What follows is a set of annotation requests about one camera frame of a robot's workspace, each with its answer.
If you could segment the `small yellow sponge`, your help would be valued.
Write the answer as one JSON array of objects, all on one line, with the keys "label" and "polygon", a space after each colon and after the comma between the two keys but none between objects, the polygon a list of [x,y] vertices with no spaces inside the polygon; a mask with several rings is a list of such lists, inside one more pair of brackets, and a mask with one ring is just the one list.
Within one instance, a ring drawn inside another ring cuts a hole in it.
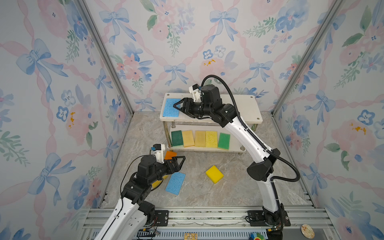
[{"label": "small yellow sponge", "polygon": [[218,183],[223,177],[223,173],[216,167],[212,166],[206,171],[207,177],[213,182],[213,184]]}]

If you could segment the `light green sponge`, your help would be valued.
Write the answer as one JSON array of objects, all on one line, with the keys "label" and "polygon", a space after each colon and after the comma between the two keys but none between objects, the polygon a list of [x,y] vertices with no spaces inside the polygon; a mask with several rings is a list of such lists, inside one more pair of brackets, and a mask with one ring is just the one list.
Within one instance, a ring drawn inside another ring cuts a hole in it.
[{"label": "light green sponge", "polygon": [[231,135],[226,133],[220,133],[218,141],[218,149],[229,150],[230,149]]}]

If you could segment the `dark green scouring sponge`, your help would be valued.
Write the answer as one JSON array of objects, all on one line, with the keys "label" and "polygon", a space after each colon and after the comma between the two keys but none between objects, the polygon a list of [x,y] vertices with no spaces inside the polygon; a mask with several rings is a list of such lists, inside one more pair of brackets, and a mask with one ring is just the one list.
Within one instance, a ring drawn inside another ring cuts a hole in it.
[{"label": "dark green scouring sponge", "polygon": [[173,147],[178,147],[178,146],[183,146],[184,145],[182,131],[173,131],[173,132],[171,132],[171,137],[172,137],[172,146]]}]

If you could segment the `bright yellow porous sponge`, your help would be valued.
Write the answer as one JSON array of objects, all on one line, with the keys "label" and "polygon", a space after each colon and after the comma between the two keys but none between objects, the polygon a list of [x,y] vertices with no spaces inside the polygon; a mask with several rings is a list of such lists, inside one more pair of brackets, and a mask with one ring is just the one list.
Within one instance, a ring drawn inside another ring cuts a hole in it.
[{"label": "bright yellow porous sponge", "polygon": [[218,147],[218,133],[216,131],[206,131],[206,147],[207,148]]}]

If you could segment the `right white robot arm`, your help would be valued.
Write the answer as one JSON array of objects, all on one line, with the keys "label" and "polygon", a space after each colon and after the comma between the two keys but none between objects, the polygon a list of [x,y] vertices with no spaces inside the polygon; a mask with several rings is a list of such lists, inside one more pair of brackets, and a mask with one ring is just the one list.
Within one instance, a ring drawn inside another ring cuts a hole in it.
[{"label": "right white robot arm", "polygon": [[192,97],[183,98],[173,107],[192,119],[210,119],[235,137],[252,157],[248,175],[257,182],[263,199],[263,220],[260,224],[278,231],[284,228],[284,210],[273,182],[273,165],[279,151],[267,147],[241,117],[235,97],[229,94],[231,103],[224,103],[220,91],[214,85],[192,86]]}]

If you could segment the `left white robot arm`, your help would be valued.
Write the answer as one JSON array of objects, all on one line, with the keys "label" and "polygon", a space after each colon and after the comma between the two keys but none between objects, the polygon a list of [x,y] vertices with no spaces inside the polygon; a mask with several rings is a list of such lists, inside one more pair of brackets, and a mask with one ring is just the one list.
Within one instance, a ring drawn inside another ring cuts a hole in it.
[{"label": "left white robot arm", "polygon": [[144,226],[155,223],[155,206],[146,197],[152,191],[152,184],[164,176],[179,172],[185,156],[175,156],[159,163],[155,155],[139,156],[138,170],[125,184],[118,203],[104,224],[97,240],[132,240]]}]

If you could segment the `blue sponge back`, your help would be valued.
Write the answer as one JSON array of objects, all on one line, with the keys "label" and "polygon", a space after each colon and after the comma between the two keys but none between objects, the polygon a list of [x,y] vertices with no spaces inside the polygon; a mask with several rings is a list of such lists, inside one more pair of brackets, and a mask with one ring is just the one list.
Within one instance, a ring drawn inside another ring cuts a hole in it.
[{"label": "blue sponge back", "polygon": [[181,99],[166,99],[163,117],[166,118],[178,118],[179,110],[174,108],[174,104],[178,103]]}]

